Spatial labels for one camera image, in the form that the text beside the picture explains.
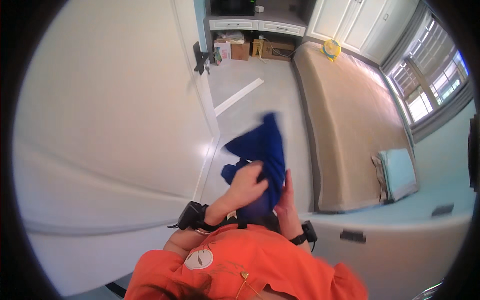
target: white baseboard strip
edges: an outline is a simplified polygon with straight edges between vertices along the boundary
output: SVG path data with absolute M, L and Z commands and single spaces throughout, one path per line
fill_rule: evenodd
M 262 79 L 257 78 L 254 82 L 239 90 L 236 94 L 234 94 L 232 97 L 228 98 L 227 100 L 225 100 L 225 102 L 215 108 L 215 115 L 218 117 L 222 112 L 224 112 L 229 107 L 234 105 L 237 101 L 245 97 L 249 92 L 261 86 L 264 82 L 265 81 L 263 81 Z

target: light blue wall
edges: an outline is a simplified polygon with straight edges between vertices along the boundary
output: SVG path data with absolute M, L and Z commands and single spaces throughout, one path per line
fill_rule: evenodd
M 206 16 L 205 0 L 193 0 L 195 15 L 197 16 L 198 36 L 200 38 L 200 49 L 207 52 L 207 41 L 205 39 L 204 18 Z
M 467 147 L 472 101 L 455 118 L 415 146 L 420 190 L 395 204 L 345 215 L 316 215 L 333 223 L 425 223 L 439 205 L 454 203 L 453 216 L 471 214 L 475 193 L 469 187 Z

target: gray floor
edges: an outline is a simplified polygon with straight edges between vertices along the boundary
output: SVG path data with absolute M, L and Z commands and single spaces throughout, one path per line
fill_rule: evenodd
M 299 212 L 312 211 L 312 168 L 300 93 L 289 62 L 271 60 L 263 63 L 232 60 L 212 66 L 208 78 L 215 106 L 257 78 L 265 83 L 218 116 L 221 138 L 208 174 L 202 203 L 212 203 L 228 189 L 220 176 L 225 164 L 235 164 L 238 158 L 221 150 L 226 143 L 258 126 L 261 116 L 277 112 L 284 139 L 287 168 L 292 170 L 295 201 Z

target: beige mattress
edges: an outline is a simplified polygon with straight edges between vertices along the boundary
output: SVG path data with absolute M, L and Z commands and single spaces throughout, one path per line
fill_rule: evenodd
M 314 209 L 380 204 L 372 156 L 406 148 L 414 161 L 403 121 L 374 68 L 344 53 L 330 62 L 319 47 L 306 43 L 294 58 L 312 155 Z

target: gold necklace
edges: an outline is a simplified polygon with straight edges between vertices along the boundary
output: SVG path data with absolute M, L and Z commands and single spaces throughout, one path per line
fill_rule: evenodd
M 237 299 L 239 298 L 240 292 L 241 292 L 241 290 L 242 290 L 242 288 L 243 288 L 244 285 L 247 285 L 250 289 L 252 289 L 252 291 L 255 292 L 255 294 L 257 294 L 257 296 L 258 296 L 260 299 L 263 300 L 262 296 L 260 296 L 260 294 L 259 294 L 254 288 L 252 288 L 252 286 L 247 282 L 247 278 L 248 278 L 248 276 L 249 276 L 250 274 L 248 274 L 248 272 L 241 271 L 241 272 L 240 272 L 240 275 L 241 275 L 242 278 L 243 278 L 243 283 L 242 283 L 241 286 L 240 286 L 239 292 L 237 293 L 237 296 L 235 297 L 235 300 L 237 300 Z

